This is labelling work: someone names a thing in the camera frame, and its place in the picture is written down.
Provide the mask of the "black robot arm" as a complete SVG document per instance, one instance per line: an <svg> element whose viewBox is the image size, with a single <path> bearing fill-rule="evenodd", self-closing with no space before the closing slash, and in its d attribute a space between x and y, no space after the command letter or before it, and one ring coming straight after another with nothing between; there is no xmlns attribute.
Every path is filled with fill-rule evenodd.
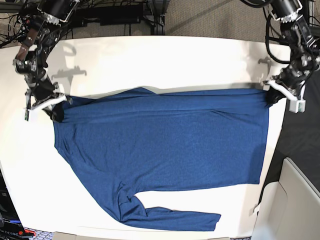
<svg viewBox="0 0 320 240"><path fill-rule="evenodd" d="M68 28L79 3L78 0L42 0L37 6L38 14L30 18L26 37L13 60L15 71L24 76L28 86L26 120L35 110L44 111L54 122L64 119L63 103L70 98L57 92L58 83L50 80L47 58Z"/></svg>
<svg viewBox="0 0 320 240"><path fill-rule="evenodd" d="M272 76L268 81L284 88L277 90L271 87L267 91L266 102L268 105L273 105L285 98L285 93L291 94L298 100L302 99L305 85L313 73L320 69L320 47L317 46L304 16L299 13L303 8L299 0L271 0L270 5L272 11L267 17L265 26L266 50L272 60L286 65L278 75ZM290 60L280 60L270 51L271 19L279 22L280 34L277 40L290 47Z"/></svg>

